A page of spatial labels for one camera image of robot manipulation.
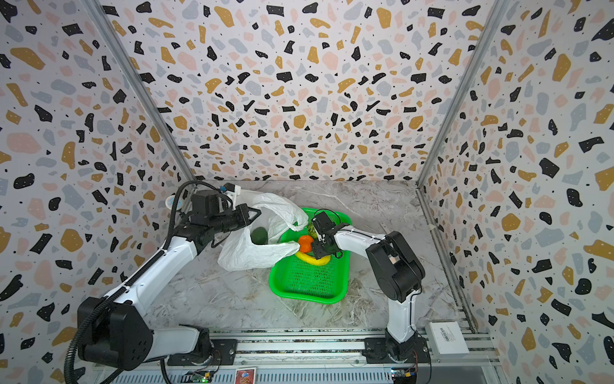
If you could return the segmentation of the green plastic basket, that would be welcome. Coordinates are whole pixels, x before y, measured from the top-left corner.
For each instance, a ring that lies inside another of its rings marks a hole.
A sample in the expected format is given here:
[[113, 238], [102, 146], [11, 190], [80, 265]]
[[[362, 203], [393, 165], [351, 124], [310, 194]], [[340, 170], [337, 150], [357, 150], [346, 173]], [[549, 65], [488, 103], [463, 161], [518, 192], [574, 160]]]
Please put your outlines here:
[[315, 266], [291, 255], [271, 269], [269, 286], [277, 296], [320, 304], [334, 304], [346, 296], [350, 280], [350, 252], [331, 257]]

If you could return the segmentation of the yellow banana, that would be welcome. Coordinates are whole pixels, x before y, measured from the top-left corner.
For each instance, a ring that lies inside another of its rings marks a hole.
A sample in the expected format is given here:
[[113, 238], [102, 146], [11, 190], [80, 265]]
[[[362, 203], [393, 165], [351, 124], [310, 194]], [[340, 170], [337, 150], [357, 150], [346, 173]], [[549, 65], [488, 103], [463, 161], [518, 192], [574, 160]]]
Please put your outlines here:
[[316, 259], [315, 257], [313, 257], [310, 254], [306, 254], [304, 252], [300, 252], [298, 251], [295, 256], [302, 260], [303, 262], [306, 262], [312, 266], [316, 266], [316, 267], [322, 267], [327, 265], [330, 261], [331, 261], [331, 256], [330, 255], [326, 255], [325, 257], [322, 257], [320, 259]]

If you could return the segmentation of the orange tangerine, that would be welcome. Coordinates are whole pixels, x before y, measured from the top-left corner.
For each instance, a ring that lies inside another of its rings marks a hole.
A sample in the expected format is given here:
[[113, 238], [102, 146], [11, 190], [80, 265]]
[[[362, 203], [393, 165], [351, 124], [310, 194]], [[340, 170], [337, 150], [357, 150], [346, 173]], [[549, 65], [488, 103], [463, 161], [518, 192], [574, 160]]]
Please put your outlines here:
[[314, 239], [310, 235], [303, 235], [299, 238], [298, 243], [300, 245], [300, 252], [304, 254], [308, 254], [313, 249], [313, 241]]

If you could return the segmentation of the red card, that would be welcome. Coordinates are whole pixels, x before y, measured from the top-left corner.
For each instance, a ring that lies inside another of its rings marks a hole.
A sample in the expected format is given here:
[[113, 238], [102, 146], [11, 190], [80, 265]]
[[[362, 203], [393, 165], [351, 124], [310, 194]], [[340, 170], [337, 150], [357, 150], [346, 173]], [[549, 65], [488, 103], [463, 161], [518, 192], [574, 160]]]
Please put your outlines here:
[[233, 383], [234, 384], [255, 384], [256, 377], [257, 377], [257, 369], [255, 367], [236, 369]]

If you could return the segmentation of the bumpy green custard apple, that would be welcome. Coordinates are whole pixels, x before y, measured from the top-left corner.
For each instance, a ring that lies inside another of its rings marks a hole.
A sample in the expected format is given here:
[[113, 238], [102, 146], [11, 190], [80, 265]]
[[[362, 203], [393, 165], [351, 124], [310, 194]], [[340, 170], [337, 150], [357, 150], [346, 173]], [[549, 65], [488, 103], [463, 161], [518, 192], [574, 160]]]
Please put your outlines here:
[[308, 230], [308, 235], [314, 239], [318, 238], [318, 232], [316, 231], [314, 225], [312, 223], [310, 223], [307, 226], [307, 230]]

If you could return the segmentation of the white label box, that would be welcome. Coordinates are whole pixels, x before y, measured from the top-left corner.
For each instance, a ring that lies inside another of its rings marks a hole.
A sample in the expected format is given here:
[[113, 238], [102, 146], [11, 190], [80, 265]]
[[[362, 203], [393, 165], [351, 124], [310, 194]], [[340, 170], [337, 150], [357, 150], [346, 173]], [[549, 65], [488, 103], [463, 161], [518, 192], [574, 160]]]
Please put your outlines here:
[[458, 322], [429, 323], [425, 330], [436, 358], [462, 358], [469, 354]]

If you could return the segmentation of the round white desk lamp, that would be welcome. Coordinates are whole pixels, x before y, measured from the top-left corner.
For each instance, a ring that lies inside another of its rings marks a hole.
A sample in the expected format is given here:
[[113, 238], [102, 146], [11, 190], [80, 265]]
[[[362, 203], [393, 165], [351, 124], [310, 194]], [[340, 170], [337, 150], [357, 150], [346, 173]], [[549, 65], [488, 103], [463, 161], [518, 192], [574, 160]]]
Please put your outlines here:
[[[167, 208], [168, 210], [172, 210], [172, 209], [173, 209], [173, 207], [174, 207], [174, 202], [175, 202], [176, 198], [177, 198], [177, 195], [171, 195], [171, 196], [169, 196], [169, 197], [166, 199], [166, 201], [165, 201], [165, 205], [166, 205], [166, 208]], [[182, 207], [183, 207], [183, 204], [184, 204], [183, 199], [182, 199], [182, 198], [179, 198], [179, 199], [178, 199], [177, 206], [176, 206], [176, 209], [177, 209], [178, 211], [180, 211], [180, 209], [182, 209]]]

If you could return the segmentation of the white plastic bag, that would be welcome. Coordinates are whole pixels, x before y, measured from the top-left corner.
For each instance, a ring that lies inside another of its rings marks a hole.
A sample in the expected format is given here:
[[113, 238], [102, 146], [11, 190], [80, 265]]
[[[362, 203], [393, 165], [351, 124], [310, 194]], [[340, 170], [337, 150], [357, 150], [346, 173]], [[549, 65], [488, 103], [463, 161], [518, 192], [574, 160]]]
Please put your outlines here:
[[[262, 215], [250, 226], [232, 232], [224, 241], [218, 258], [221, 268], [228, 271], [270, 268], [299, 251], [296, 241], [281, 243], [280, 238], [288, 230], [298, 233], [307, 227], [309, 217], [302, 208], [287, 198], [245, 189], [241, 189], [233, 203], [237, 206], [245, 203], [261, 210]], [[250, 234], [257, 227], [267, 229], [267, 245], [251, 242]]]

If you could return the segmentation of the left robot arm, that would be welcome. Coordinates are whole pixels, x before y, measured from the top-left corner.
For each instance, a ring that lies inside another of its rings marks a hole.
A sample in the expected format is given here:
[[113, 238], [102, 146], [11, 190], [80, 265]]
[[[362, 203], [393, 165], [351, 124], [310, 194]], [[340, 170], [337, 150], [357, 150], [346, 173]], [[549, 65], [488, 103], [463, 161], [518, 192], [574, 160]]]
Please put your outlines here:
[[174, 355], [192, 363], [209, 362], [214, 345], [206, 328], [180, 325], [155, 331], [144, 317], [174, 276], [212, 246], [217, 235], [246, 228], [261, 214], [235, 203], [229, 187], [192, 195], [190, 210], [150, 259], [105, 296], [86, 299], [78, 307], [78, 330], [67, 352], [66, 371], [74, 368], [76, 359], [119, 371]]

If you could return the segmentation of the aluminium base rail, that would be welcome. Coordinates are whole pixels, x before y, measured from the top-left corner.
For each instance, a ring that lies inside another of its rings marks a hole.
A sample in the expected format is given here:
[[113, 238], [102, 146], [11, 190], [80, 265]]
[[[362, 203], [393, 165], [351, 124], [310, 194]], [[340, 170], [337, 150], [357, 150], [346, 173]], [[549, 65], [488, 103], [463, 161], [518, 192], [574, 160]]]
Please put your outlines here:
[[505, 383], [492, 339], [462, 330], [469, 354], [436, 358], [423, 335], [404, 363], [385, 356], [384, 333], [367, 330], [216, 332], [214, 356], [195, 365], [171, 358], [174, 383], [233, 383], [236, 369], [257, 369], [256, 383], [393, 383], [401, 373], [416, 383]]

